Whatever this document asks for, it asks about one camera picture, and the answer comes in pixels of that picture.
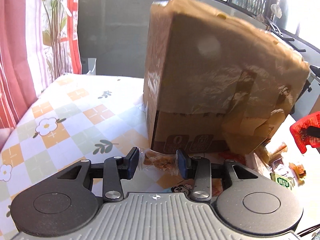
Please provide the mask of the clear brown biscuit packet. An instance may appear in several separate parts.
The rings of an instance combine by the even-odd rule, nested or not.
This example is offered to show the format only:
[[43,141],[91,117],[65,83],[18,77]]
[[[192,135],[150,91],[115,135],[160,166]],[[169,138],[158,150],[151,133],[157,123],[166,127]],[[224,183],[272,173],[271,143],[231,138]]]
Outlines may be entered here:
[[151,149],[145,149],[139,156],[139,168],[142,171],[161,171],[166,174],[177,176],[177,154],[163,154]]

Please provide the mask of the red snack packet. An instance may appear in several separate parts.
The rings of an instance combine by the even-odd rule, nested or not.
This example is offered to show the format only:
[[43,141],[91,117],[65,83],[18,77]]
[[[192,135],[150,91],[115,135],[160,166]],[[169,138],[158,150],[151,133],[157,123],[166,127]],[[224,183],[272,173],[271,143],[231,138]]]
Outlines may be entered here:
[[290,132],[301,154],[306,152],[309,145],[319,148],[319,111],[309,114],[290,126]]

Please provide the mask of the floral checkered tablecloth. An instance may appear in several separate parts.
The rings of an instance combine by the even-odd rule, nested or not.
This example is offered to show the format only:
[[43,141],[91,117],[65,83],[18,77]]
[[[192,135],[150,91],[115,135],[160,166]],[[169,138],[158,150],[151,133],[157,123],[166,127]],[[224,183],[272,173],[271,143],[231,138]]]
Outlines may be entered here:
[[[125,156],[132,147],[149,148],[143,106],[143,79],[67,74],[59,77],[27,110],[1,151],[1,239],[12,239],[17,229],[10,214],[12,200],[21,191],[89,159],[102,163]],[[289,132],[295,119],[288,116],[272,141],[285,142],[283,161],[300,161],[306,169],[304,185],[293,192],[304,214],[296,232],[319,223],[319,152],[302,155]],[[127,191],[188,192],[192,180],[183,180],[151,167],[137,169],[122,181]]]

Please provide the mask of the brown cardboard box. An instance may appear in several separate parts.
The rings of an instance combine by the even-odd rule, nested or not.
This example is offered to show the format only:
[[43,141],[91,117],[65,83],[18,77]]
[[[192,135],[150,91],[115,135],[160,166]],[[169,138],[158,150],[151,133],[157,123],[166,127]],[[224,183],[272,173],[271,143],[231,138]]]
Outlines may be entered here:
[[302,55],[197,0],[150,9],[143,98],[150,147],[249,154],[272,137],[308,78]]

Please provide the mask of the green white snack packet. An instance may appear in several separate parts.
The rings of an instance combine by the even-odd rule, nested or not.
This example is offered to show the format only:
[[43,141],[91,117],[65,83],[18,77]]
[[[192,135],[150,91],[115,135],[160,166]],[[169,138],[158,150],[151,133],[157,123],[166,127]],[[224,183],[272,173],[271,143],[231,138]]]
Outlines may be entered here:
[[295,187],[295,180],[292,177],[285,177],[277,173],[270,173],[270,178],[275,183],[292,190]]

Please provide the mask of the white small bin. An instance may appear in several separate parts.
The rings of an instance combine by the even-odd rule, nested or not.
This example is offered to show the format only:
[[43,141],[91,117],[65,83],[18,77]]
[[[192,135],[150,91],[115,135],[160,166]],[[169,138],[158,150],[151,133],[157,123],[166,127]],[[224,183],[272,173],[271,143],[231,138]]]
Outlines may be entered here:
[[96,75],[96,58],[81,58],[82,74]]

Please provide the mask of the red white curtain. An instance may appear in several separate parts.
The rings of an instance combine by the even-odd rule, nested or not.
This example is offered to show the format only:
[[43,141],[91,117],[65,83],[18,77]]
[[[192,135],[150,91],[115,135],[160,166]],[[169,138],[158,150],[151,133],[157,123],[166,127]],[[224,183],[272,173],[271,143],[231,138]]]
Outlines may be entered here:
[[[67,0],[72,74],[82,65],[78,44],[78,3]],[[53,82],[42,41],[44,9],[40,0],[1,0],[1,128],[14,128]]]

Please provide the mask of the black exercise bike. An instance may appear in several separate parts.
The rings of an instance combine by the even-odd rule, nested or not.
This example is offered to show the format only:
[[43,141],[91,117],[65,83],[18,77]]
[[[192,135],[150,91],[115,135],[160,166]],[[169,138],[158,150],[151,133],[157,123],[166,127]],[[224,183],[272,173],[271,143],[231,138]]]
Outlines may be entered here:
[[[294,51],[300,53],[301,55],[311,54],[313,51],[319,54],[319,49],[315,46],[311,45],[309,42],[303,41],[301,38],[297,36],[297,34],[290,34],[288,31],[281,29],[271,21],[270,18],[266,17],[267,30],[269,30],[272,34],[276,35],[276,37],[280,38],[287,45],[289,45]],[[310,74],[307,78],[305,85],[302,88],[300,96],[302,96],[305,92],[310,93],[312,91],[311,84],[313,81],[317,81],[319,84],[319,66],[315,64],[310,64]]]

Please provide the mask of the artificial green plant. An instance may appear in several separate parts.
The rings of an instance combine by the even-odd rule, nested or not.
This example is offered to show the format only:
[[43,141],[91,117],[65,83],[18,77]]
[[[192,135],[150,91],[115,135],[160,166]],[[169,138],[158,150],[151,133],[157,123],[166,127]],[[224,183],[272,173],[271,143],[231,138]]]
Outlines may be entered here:
[[72,72],[67,23],[72,16],[67,0],[40,0],[44,9],[42,41],[45,46],[48,74],[52,81]]

